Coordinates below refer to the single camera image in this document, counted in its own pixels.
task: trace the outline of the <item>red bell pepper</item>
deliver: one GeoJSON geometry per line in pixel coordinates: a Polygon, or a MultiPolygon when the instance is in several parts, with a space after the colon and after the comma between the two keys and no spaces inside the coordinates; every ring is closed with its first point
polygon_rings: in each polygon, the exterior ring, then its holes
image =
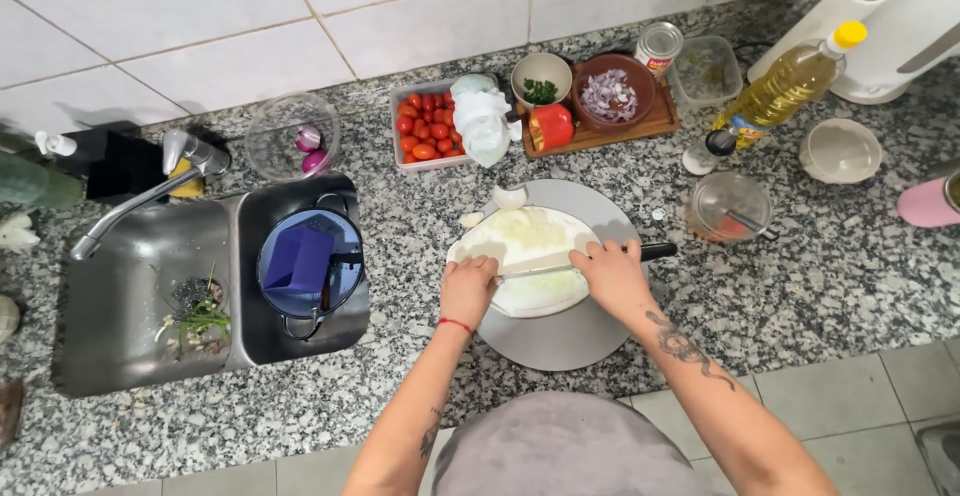
{"type": "Polygon", "coordinates": [[[573,117],[559,104],[535,108],[530,112],[530,135],[538,151],[567,145],[573,139],[573,117]]]}

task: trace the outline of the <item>round gray cutting board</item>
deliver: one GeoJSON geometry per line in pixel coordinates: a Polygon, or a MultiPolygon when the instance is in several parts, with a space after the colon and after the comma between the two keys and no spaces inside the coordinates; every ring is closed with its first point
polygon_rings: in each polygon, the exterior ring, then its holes
{"type": "MultiPolygon", "coordinates": [[[[583,220],[601,240],[640,240],[630,218],[606,196],[582,184],[558,179],[524,183],[527,204],[550,207],[583,220]]],[[[498,209],[490,202],[489,216],[498,209]]],[[[486,311],[477,334],[510,360],[537,370],[573,370],[612,354],[630,337],[630,330],[609,315],[593,297],[549,316],[510,318],[496,308],[486,311]]]]}

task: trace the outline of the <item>yellow bottle cap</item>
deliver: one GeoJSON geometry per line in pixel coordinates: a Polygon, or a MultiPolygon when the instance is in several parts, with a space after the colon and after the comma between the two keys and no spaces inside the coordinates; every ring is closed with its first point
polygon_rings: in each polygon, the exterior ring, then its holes
{"type": "Polygon", "coordinates": [[[833,41],[845,50],[856,47],[866,37],[867,28],[859,21],[848,21],[833,32],[833,41]]]}

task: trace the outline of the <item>kitchen counter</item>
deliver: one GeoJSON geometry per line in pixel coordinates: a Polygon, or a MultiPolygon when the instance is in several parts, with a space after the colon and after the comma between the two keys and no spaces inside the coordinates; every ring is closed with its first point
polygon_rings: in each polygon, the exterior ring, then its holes
{"type": "MultiPolygon", "coordinates": [[[[716,34],[734,44],[775,40],[815,2],[750,0],[663,19],[688,36],[716,34]]],[[[528,51],[584,60],[629,48],[641,26],[320,91],[344,113],[337,169],[357,186],[372,309],[366,334],[342,352],[67,399],[51,374],[63,332],[66,249],[78,227],[104,208],[84,203],[36,212],[42,243],[29,256],[4,253],[0,263],[0,291],[26,308],[18,333],[0,344],[0,374],[22,377],[28,388],[20,440],[0,457],[0,492],[70,494],[361,442],[436,324],[441,268],[462,232],[457,219],[482,207],[495,183],[582,183],[621,207],[644,239],[676,242],[677,257],[651,265],[663,308],[737,374],[960,335],[960,227],[912,228],[894,208],[897,195],[917,183],[928,165],[960,156],[957,60],[885,106],[859,107],[829,95],[724,162],[722,169],[750,175],[770,191],[781,235],[773,243],[719,246],[685,228],[683,205],[698,178],[683,169],[680,154],[703,133],[713,109],[682,109],[676,134],[575,154],[531,161],[512,145],[491,170],[469,165],[408,176],[394,166],[385,107],[385,92],[393,86],[471,71],[505,75],[528,51]],[[834,116],[876,132],[886,160],[869,181],[825,185],[800,170],[802,137],[834,116]],[[666,210],[666,219],[651,218],[656,207],[666,210]]],[[[210,181],[208,195],[240,193],[266,184],[243,153],[241,136],[252,110],[147,127],[143,135],[157,138],[173,126],[222,135],[234,164],[210,181]]],[[[443,423],[459,425],[536,390],[618,397],[663,385],[632,341],[593,366],[564,373],[515,365],[477,343],[462,354],[443,423]]]]}

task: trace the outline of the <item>pink bottle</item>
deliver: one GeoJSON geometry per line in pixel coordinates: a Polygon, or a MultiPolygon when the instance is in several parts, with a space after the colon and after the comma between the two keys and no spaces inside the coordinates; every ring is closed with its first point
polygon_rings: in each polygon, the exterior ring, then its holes
{"type": "Polygon", "coordinates": [[[960,170],[906,190],[896,199],[896,212],[920,228],[960,224],[960,170]]]}

